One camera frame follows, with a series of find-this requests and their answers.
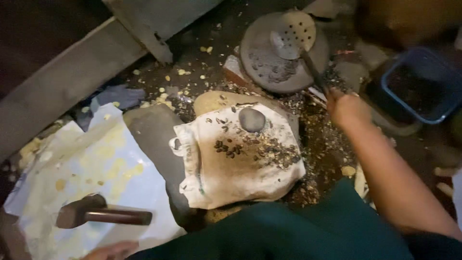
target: hand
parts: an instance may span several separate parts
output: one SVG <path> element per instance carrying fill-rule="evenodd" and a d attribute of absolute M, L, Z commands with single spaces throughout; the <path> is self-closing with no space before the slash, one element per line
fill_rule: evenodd
<path fill-rule="evenodd" d="M 327 94 L 327 111 L 332 122 L 343 130 L 371 123 L 368 105 L 357 94 L 344 94 L 336 88 L 331 88 Z"/>
<path fill-rule="evenodd" d="M 96 248 L 82 260 L 123 260 L 138 248 L 138 242 L 122 241 L 102 248 Z"/>

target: hammer head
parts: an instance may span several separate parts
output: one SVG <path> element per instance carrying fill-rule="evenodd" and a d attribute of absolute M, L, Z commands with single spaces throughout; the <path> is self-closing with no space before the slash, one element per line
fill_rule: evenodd
<path fill-rule="evenodd" d="M 85 213 L 90 209 L 106 208 L 106 200 L 99 194 L 85 196 L 63 206 L 56 219 L 56 227 L 60 229 L 73 229 L 85 224 Z"/>

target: person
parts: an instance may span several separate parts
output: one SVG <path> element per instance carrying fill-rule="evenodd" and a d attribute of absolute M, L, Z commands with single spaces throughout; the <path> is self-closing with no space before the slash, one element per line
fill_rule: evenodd
<path fill-rule="evenodd" d="M 372 124 L 368 106 L 331 89 L 327 110 L 357 154 L 378 214 L 341 179 L 317 205 L 257 203 L 129 259 L 461 259 L 456 222 Z M 122 242 L 84 259 L 122 259 L 135 248 Z"/>

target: green clothing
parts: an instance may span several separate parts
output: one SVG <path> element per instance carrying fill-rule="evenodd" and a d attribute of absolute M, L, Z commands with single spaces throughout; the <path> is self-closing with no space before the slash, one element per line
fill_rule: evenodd
<path fill-rule="evenodd" d="M 419 254 L 414 250 L 427 252 Z M 461 258 L 462 244 L 437 234 L 402 237 L 364 204 L 348 179 L 343 179 L 317 205 L 290 210 L 279 203 L 258 203 L 204 230 L 138 252 L 129 259 L 328 260 L 414 256 Z"/>

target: blue basket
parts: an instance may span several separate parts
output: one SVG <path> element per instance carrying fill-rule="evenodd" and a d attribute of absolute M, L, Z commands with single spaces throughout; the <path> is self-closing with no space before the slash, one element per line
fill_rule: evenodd
<path fill-rule="evenodd" d="M 388 95 L 427 124 L 442 122 L 462 102 L 462 74 L 427 48 L 413 48 L 402 54 L 382 76 L 381 85 Z M 425 96 L 420 100 L 426 102 L 417 108 L 416 102 L 405 96 Z"/>

